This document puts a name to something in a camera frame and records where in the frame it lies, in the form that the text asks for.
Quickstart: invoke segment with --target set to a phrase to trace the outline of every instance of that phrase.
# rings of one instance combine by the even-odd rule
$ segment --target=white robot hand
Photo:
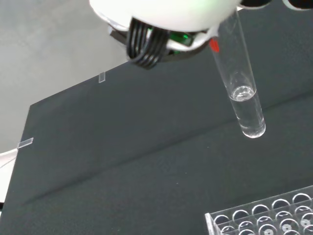
[[[109,34],[126,46],[128,59],[144,68],[200,52],[219,24],[237,6],[259,9],[271,0],[90,0],[109,24]],[[313,8],[313,0],[283,0],[294,10]]]

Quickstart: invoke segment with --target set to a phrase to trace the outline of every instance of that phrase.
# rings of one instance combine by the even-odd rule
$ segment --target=gray floor
[[[16,148],[31,104],[126,61],[88,0],[0,3],[0,153]]]

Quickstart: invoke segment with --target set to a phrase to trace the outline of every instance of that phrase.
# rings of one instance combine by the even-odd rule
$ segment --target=black cable
[[[127,55],[130,61],[144,67],[152,68],[162,59],[166,52],[166,44],[170,31],[152,27],[147,40],[150,25],[136,19],[132,19],[127,35]]]

